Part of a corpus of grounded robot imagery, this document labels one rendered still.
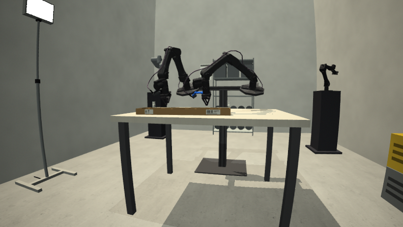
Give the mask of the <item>tan open cardboard box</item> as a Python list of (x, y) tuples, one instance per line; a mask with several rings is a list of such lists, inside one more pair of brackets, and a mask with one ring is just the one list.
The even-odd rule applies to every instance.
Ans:
[(137, 108), (136, 114), (230, 115), (230, 108)]

